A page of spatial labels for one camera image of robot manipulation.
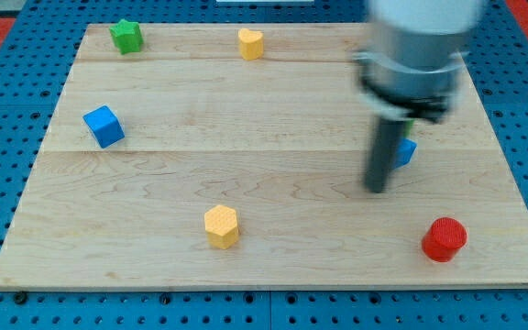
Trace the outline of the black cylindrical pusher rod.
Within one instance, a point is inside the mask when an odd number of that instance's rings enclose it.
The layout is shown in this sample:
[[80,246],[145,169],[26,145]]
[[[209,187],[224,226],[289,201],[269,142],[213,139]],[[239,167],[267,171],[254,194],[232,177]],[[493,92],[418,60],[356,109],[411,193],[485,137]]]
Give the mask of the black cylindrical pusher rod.
[[370,192],[382,193],[385,190],[404,129],[404,121],[378,118],[373,130],[373,139],[363,180]]

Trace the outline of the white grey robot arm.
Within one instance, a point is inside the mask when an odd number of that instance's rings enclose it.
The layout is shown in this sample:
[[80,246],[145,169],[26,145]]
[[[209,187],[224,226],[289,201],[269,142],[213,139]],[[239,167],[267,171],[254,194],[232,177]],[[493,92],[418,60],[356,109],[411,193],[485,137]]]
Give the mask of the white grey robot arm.
[[368,2],[368,45],[353,59],[361,100],[376,115],[363,176],[373,193],[386,188],[407,124],[440,122],[457,99],[467,41],[483,0]]

